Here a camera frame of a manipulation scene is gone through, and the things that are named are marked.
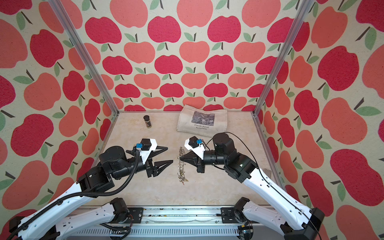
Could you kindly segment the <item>metal disc with key rings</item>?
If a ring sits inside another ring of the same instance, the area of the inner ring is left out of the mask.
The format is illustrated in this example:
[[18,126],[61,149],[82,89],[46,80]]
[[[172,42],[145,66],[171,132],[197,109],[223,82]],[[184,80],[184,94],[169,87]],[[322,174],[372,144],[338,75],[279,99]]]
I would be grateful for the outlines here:
[[185,184],[185,182],[188,182],[188,180],[185,177],[185,170],[184,170],[185,162],[181,161],[181,157],[184,154],[185,154],[184,148],[183,147],[179,147],[178,178],[179,178],[179,182],[181,182],[183,185]]

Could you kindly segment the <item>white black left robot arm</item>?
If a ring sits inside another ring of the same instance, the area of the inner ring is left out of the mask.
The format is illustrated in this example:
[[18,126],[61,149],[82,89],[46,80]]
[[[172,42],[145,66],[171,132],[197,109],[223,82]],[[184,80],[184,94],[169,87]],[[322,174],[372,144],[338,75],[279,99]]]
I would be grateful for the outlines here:
[[128,235],[131,227],[112,227],[112,224],[133,219],[122,198],[115,198],[98,209],[74,217],[70,213],[98,197],[117,195],[138,172],[145,171],[149,178],[158,176],[173,161],[153,162],[153,157],[167,150],[167,147],[143,144],[137,144],[128,151],[120,146],[108,148],[99,156],[100,162],[95,167],[50,204],[27,217],[16,216],[11,219],[8,238],[64,240],[72,233],[96,224]]

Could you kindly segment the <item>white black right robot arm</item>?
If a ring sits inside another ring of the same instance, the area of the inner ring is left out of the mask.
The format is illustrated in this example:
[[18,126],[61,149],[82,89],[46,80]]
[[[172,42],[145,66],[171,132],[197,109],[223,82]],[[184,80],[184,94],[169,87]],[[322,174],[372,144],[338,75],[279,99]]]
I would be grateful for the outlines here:
[[320,238],[325,214],[318,208],[309,208],[293,198],[272,181],[259,167],[254,157],[241,154],[235,148],[229,132],[212,137],[214,148],[207,150],[202,139],[191,137],[185,141],[188,153],[180,160],[204,173],[207,165],[222,165],[233,179],[255,191],[273,209],[261,207],[242,197],[234,206],[240,223],[260,223],[279,233],[286,240],[314,240]]

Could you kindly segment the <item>small dark spice jar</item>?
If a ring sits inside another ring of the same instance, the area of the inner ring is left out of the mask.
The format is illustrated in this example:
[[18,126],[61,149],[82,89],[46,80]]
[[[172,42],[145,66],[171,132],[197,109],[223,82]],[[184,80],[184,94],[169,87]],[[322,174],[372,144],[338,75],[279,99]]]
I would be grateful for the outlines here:
[[150,116],[149,115],[145,115],[143,117],[144,121],[145,121],[145,124],[146,124],[146,127],[147,128],[151,128],[152,127],[152,123],[151,123],[151,120],[150,120]]

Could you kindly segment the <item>cream Monet canvas bag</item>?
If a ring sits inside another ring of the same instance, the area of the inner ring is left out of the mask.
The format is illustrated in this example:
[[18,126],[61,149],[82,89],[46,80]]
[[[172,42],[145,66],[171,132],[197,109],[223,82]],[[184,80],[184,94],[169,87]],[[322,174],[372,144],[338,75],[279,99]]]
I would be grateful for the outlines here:
[[227,110],[204,111],[185,105],[179,115],[177,131],[213,137],[215,134],[225,132],[227,126]]

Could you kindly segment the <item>front aluminium rail base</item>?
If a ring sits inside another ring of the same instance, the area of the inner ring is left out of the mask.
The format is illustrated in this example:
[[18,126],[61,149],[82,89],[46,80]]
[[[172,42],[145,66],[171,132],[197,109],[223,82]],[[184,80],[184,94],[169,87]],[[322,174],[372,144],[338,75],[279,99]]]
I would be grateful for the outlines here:
[[252,221],[239,223],[231,206],[129,206],[130,216],[113,223],[114,208],[80,207],[59,221],[58,240],[282,240]]

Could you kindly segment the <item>left rear aluminium frame post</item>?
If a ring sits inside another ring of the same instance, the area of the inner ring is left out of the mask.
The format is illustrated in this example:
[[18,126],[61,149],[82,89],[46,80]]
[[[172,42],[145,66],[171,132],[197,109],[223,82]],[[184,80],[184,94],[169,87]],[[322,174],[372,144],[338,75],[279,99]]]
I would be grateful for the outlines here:
[[111,109],[112,115],[114,117],[117,117],[119,115],[119,110],[117,108],[117,105],[114,102],[113,97],[111,96],[105,82],[103,81],[103,78],[101,77],[98,70],[96,69],[96,66],[94,64],[94,61],[92,60],[91,55],[89,54],[83,41],[79,37],[76,31],[76,28],[71,21],[71,18],[69,17],[69,15],[67,14],[64,8],[64,5],[62,4],[61,1],[48,1],[48,2],[52,7],[58,20],[60,21],[61,25],[63,26],[64,30],[66,31],[67,35],[69,36],[69,39],[73,42],[74,47],[76,48],[80,58],[85,64],[89,74],[93,77],[95,84],[97,85],[104,100],[107,102],[109,108]]

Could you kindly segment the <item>aluminium frame post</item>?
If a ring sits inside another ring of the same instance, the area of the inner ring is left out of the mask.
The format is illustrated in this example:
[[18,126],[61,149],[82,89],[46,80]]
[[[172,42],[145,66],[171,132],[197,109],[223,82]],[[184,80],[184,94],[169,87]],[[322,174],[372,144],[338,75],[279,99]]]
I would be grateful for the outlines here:
[[308,1],[301,1],[301,5],[298,9],[298,12],[296,14],[296,17],[294,18],[294,21],[292,23],[292,26],[288,32],[288,35],[286,37],[286,40],[284,41],[281,50],[279,51],[279,55],[275,61],[275,64],[272,68],[271,73],[269,74],[265,87],[262,91],[261,96],[258,99],[256,108],[253,112],[253,117],[256,118],[259,111],[261,110],[263,104],[265,103],[265,100],[269,94],[269,91],[272,88],[273,82],[277,79],[277,74],[280,72],[281,67],[285,61],[286,56],[288,55],[289,51],[293,49],[293,42],[296,39],[300,28],[302,24],[304,23],[304,20],[306,19],[307,15],[309,14],[310,8],[312,4],[315,3],[314,0],[308,0]]
[[80,58],[85,64],[89,74],[93,77],[95,84],[97,85],[104,100],[107,102],[109,108],[111,109],[112,115],[114,117],[117,117],[119,115],[119,110],[117,108],[117,105],[114,102],[113,97],[111,96],[105,82],[103,81],[103,78],[101,77],[98,70],[96,69],[96,66],[94,64],[94,61],[92,60],[91,55],[89,54],[83,41],[79,37],[76,31],[76,28],[71,21],[71,18],[69,17],[69,15],[67,14],[64,8],[64,5],[62,4],[61,1],[48,1],[48,2],[52,7],[58,20],[60,21],[61,25],[63,26],[64,30],[66,31],[67,35],[69,36],[69,39],[73,42],[74,47],[76,48]]

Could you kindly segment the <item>right rear aluminium frame post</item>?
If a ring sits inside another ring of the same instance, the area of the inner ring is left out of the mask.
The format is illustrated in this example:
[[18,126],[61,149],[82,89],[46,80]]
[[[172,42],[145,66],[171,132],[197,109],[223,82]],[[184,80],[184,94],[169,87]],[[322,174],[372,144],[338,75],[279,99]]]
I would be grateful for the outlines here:
[[294,21],[292,23],[292,26],[288,32],[288,35],[286,37],[286,40],[284,41],[281,50],[279,51],[279,55],[275,61],[275,64],[272,68],[271,73],[269,74],[265,87],[262,91],[261,96],[258,99],[256,108],[253,112],[253,117],[256,118],[259,111],[261,110],[263,104],[265,103],[265,100],[269,94],[269,91],[272,88],[273,82],[277,79],[277,74],[280,72],[281,67],[285,61],[286,56],[288,55],[289,51],[293,49],[293,42],[296,39],[300,28],[302,24],[304,23],[304,20],[306,19],[307,15],[309,14],[310,8],[312,4],[315,3],[314,0],[308,0],[308,1],[301,1],[301,5],[298,9],[298,12],[296,14],[296,17],[294,18]]

